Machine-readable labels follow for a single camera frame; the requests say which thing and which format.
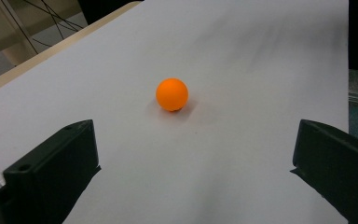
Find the orange ball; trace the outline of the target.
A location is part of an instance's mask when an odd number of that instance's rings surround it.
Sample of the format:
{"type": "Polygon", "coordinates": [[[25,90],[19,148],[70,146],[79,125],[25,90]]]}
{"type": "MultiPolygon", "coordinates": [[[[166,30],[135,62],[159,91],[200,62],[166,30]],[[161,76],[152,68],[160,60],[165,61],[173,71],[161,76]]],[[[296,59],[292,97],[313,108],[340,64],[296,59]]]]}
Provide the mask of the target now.
{"type": "Polygon", "coordinates": [[[188,96],[186,84],[178,78],[167,78],[161,81],[156,89],[158,104],[171,112],[182,109],[187,103],[188,96]]]}

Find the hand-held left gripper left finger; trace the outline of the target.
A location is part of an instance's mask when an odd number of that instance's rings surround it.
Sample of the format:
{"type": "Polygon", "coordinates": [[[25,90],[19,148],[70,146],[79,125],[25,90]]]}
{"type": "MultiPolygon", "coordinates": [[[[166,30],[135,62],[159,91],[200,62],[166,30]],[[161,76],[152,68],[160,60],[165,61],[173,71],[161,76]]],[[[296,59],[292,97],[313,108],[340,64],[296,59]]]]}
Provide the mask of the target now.
{"type": "Polygon", "coordinates": [[[93,121],[65,126],[3,172],[9,224],[62,224],[101,170],[93,121]]]}

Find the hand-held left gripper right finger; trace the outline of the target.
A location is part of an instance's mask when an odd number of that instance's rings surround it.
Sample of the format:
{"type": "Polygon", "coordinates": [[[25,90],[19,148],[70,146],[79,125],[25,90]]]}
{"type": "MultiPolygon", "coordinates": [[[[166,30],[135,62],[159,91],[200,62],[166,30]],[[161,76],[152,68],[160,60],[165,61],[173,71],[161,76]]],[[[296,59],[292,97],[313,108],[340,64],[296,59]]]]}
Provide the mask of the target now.
{"type": "Polygon", "coordinates": [[[321,122],[302,119],[293,156],[295,169],[349,224],[358,224],[358,139],[321,122]]]}

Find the white table cover sheet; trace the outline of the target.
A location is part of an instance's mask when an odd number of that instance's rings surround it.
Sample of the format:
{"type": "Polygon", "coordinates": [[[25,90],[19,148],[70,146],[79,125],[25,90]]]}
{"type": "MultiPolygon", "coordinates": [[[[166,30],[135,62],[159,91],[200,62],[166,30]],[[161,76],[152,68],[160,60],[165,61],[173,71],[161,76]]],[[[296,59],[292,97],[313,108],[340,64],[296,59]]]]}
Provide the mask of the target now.
{"type": "Polygon", "coordinates": [[[347,0],[144,0],[0,88],[0,170],[92,119],[65,224],[347,224],[292,173],[302,119],[348,126],[347,32],[347,0]]]}

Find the wooden shelf unit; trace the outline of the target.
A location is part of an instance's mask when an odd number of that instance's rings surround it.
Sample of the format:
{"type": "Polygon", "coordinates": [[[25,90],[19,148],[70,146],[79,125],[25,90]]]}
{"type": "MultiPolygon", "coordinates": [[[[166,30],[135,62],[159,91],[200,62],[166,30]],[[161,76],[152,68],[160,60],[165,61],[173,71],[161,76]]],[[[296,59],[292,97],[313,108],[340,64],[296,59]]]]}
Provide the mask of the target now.
{"type": "Polygon", "coordinates": [[[13,65],[23,63],[42,48],[34,35],[60,22],[77,31],[68,19],[80,12],[77,0],[0,0],[0,51],[13,65]]]}

